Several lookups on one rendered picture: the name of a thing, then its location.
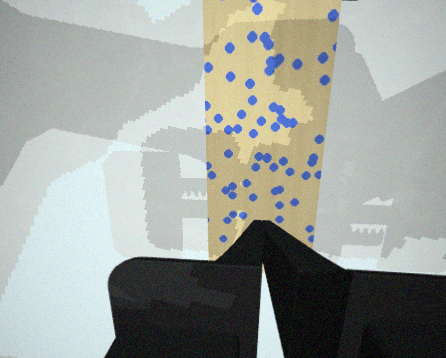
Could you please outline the pale yellow strip with blue dots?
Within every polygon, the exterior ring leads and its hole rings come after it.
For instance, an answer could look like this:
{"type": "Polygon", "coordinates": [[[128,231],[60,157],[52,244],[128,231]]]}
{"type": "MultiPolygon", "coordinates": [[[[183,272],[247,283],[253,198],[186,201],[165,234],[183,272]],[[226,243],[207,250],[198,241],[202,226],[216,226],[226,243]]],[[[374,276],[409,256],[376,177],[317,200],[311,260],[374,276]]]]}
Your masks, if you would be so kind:
{"type": "Polygon", "coordinates": [[[313,248],[341,0],[203,0],[209,260],[253,220],[313,248]]]}

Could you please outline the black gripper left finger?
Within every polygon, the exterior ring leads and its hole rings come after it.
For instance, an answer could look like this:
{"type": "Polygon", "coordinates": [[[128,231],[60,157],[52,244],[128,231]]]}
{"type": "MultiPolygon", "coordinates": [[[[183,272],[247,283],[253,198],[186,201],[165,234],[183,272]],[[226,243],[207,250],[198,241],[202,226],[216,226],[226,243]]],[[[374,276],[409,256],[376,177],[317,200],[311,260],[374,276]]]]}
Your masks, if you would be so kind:
{"type": "Polygon", "coordinates": [[[133,257],[107,289],[115,337],[125,324],[230,332],[239,358],[257,358],[265,229],[253,220],[214,260],[133,257]]]}

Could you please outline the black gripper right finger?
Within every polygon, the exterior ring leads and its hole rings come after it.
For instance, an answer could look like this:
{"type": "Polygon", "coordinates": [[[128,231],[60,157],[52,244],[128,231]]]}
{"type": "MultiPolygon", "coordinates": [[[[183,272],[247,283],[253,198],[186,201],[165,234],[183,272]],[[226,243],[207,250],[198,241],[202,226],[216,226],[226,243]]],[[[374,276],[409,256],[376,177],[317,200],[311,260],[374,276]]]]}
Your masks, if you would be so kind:
{"type": "Polygon", "coordinates": [[[284,358],[358,358],[373,319],[446,325],[446,275],[345,269],[270,220],[262,223],[284,358]]]}

